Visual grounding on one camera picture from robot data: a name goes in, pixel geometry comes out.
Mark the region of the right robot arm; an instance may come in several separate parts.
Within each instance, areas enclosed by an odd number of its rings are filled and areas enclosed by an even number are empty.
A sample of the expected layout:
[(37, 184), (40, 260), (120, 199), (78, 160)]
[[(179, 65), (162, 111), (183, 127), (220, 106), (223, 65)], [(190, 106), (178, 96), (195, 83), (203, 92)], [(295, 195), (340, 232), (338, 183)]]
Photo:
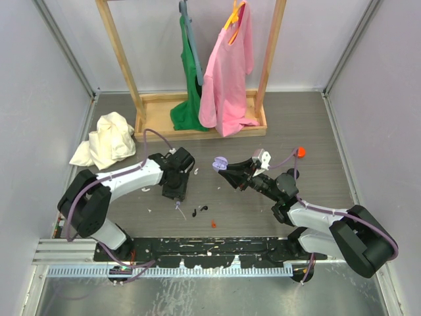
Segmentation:
[(291, 256), (314, 259), (317, 253), (344, 260), (358, 275), (372, 277), (399, 254), (396, 241), (363, 206), (333, 209), (311, 204), (298, 196), (296, 168), (271, 178), (261, 159), (229, 164), (216, 157), (213, 169), (235, 189), (248, 188), (274, 201), (272, 213), (282, 224), (295, 227), (287, 237)]

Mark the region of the purple earbud case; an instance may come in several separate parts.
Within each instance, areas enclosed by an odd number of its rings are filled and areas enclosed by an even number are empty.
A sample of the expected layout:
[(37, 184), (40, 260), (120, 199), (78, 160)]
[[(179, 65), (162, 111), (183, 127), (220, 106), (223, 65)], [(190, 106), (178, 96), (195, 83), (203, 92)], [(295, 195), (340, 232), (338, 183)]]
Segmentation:
[(215, 157), (212, 167), (216, 172), (224, 171), (228, 167), (228, 160), (225, 157)]

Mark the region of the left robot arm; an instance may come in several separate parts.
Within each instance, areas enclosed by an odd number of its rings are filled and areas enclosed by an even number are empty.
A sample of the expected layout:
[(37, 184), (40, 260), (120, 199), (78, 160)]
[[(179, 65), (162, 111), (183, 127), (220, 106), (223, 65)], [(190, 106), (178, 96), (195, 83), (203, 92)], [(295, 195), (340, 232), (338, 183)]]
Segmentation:
[(131, 237), (107, 218), (109, 205), (116, 199), (145, 187), (161, 186), (162, 196), (183, 201), (194, 157), (184, 148), (166, 155), (155, 153), (137, 165), (113, 172), (94, 174), (80, 171), (59, 200), (57, 209), (82, 238), (93, 238), (108, 249), (117, 261), (130, 258)]

